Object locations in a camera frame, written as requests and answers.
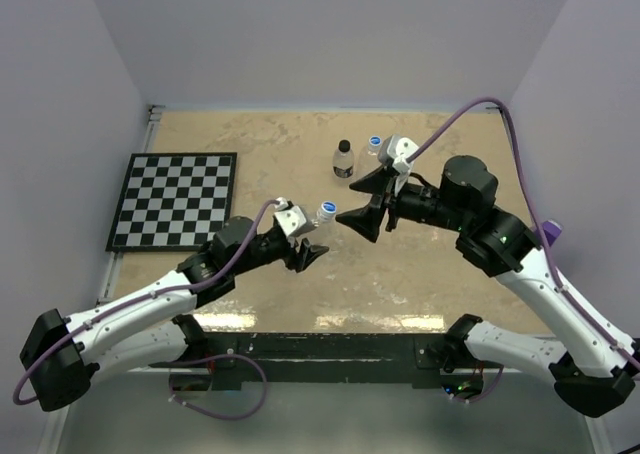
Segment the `small clear plastic bottle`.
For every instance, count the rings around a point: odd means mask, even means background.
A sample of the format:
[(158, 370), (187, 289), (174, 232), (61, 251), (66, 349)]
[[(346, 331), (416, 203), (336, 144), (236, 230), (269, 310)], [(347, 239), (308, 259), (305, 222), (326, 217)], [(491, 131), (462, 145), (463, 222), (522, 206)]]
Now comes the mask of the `small clear plastic bottle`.
[(332, 161), (332, 169), (334, 175), (341, 179), (350, 178), (353, 175), (354, 163), (355, 159), (352, 147), (349, 152), (343, 153), (339, 151), (337, 146)]

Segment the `black bottle cap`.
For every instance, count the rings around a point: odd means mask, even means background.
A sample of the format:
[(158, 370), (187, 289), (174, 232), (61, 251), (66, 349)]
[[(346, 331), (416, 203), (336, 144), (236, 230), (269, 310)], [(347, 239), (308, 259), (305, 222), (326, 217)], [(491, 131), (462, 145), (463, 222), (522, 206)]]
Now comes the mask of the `black bottle cap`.
[(343, 139), (339, 142), (338, 149), (343, 153), (349, 152), (351, 150), (351, 144), (348, 140)]

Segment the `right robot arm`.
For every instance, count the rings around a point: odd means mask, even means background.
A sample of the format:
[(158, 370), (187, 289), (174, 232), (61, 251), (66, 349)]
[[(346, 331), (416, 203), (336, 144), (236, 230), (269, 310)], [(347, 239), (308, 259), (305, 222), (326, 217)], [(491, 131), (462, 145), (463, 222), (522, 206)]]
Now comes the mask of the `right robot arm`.
[(420, 181), (395, 187), (381, 167), (354, 182), (369, 203), (337, 215), (338, 223), (370, 242), (399, 220), (457, 233), (463, 258), (516, 294), (551, 330), (544, 340), (501, 329), (466, 314), (445, 333), (438, 354), (452, 372), (473, 361), (517, 369), (550, 384), (574, 410), (598, 418), (622, 405), (636, 386), (639, 344), (621, 332), (548, 265), (538, 232), (495, 204), (497, 178), (473, 156), (454, 156), (443, 167), (438, 187)]

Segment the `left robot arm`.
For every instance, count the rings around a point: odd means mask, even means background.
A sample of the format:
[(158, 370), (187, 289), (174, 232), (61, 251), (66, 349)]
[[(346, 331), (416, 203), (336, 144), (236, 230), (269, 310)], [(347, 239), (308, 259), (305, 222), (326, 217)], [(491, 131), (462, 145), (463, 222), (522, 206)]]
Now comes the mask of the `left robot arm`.
[(192, 311), (232, 291), (237, 276), (275, 261), (304, 271), (328, 250), (306, 236), (326, 226), (277, 214), (269, 230), (257, 233), (251, 219), (234, 217), (197, 253), (150, 285), (67, 317), (56, 309), (41, 314), (20, 354), (25, 372), (14, 403), (25, 404), (21, 390), (30, 385), (33, 401), (51, 412), (131, 369), (200, 364), (207, 342)]

